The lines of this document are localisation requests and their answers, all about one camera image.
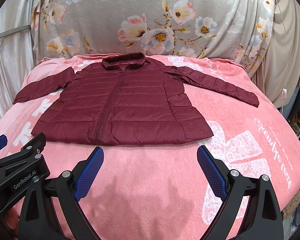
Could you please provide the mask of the grey floral blanket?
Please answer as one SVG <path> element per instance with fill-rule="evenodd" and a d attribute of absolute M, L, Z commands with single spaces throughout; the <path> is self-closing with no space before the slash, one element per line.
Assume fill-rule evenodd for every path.
<path fill-rule="evenodd" d="M 253 76 L 265 57 L 275 0 L 34 0 L 36 59 L 90 53 L 223 58 Z"/>

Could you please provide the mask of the maroon quilted puffer jacket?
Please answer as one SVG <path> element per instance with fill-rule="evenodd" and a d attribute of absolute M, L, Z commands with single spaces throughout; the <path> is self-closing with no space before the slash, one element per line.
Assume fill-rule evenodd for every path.
<path fill-rule="evenodd" d="M 205 118 L 185 94 L 185 84 L 259 106 L 252 92 L 189 67 L 167 66 L 143 53 L 107 57 L 80 71 L 66 68 L 29 83 L 14 102 L 60 91 L 31 132 L 44 134 L 48 141 L 185 144 L 213 136 Z"/>

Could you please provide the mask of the white satin curtain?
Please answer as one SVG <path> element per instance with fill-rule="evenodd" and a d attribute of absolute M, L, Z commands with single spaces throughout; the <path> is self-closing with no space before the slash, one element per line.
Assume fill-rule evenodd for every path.
<path fill-rule="evenodd" d="M 6 0 L 0 8 L 0 119 L 35 67 L 30 16 L 33 0 Z"/>

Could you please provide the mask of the beige curtain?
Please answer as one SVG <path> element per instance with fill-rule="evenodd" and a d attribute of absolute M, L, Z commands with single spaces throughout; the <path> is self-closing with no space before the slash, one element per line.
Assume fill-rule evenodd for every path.
<path fill-rule="evenodd" d="M 252 81 L 276 108 L 289 103 L 300 86 L 300 5 L 275 0 L 272 33 L 266 55 Z"/>

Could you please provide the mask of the pink bow-print blanket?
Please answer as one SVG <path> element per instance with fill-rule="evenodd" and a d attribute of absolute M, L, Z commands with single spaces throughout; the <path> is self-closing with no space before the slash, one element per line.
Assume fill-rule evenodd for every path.
<path fill-rule="evenodd" d="M 213 137 L 211 154 L 247 177 L 269 176 L 281 208 L 300 189 L 300 141 L 237 62 L 156 56 L 168 66 L 187 66 L 255 93 L 259 106 L 213 91 L 185 86 Z M 102 239 L 200 239 L 221 200 L 197 161 L 199 143 L 105 147 L 104 162 L 79 204 Z"/>

